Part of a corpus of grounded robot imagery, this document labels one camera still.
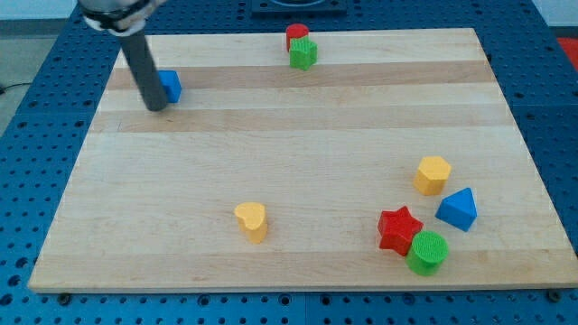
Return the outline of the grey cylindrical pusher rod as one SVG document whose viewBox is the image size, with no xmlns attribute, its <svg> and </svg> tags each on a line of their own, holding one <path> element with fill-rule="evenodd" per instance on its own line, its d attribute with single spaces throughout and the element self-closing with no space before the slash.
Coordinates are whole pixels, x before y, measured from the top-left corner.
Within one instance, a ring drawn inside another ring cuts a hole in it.
<svg viewBox="0 0 578 325">
<path fill-rule="evenodd" d="M 164 110 L 168 98 L 144 32 L 122 36 L 119 42 L 145 107 L 153 112 Z"/>
</svg>

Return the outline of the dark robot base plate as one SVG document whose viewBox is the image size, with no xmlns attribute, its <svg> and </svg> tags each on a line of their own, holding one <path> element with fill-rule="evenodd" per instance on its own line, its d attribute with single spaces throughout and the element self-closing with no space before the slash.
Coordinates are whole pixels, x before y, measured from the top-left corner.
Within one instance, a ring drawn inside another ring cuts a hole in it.
<svg viewBox="0 0 578 325">
<path fill-rule="evenodd" d="M 275 14 L 345 14 L 346 0 L 250 0 L 252 16 Z"/>
</svg>

